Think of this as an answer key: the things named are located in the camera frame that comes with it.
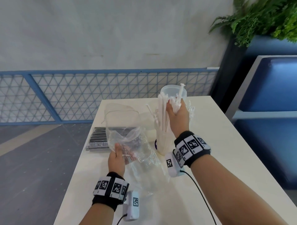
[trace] artificial foliage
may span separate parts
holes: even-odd
[[[255,35],[297,41],[297,0],[233,0],[234,14],[217,17],[209,32],[221,27],[236,45],[248,47]]]

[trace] floor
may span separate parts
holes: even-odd
[[[36,127],[0,127],[0,152]],[[1,224],[54,223],[90,128],[60,125],[0,156]]]

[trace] lattice panel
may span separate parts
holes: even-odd
[[[216,72],[32,74],[62,120],[93,120],[103,99],[154,98],[163,86],[186,85],[207,95]]]
[[[22,75],[0,75],[0,123],[54,121]]]

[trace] blue seat cushion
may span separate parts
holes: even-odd
[[[263,58],[239,109],[245,112],[297,111],[297,57]]]
[[[297,189],[297,118],[245,119],[238,132],[284,189]]]

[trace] beige floor stripe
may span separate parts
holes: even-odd
[[[34,138],[39,137],[40,135],[45,134],[46,132],[51,131],[52,129],[55,129],[58,126],[60,126],[60,124],[39,125],[32,130],[29,130],[13,139],[2,143],[0,145],[0,156],[16,149],[17,147],[33,140]]]

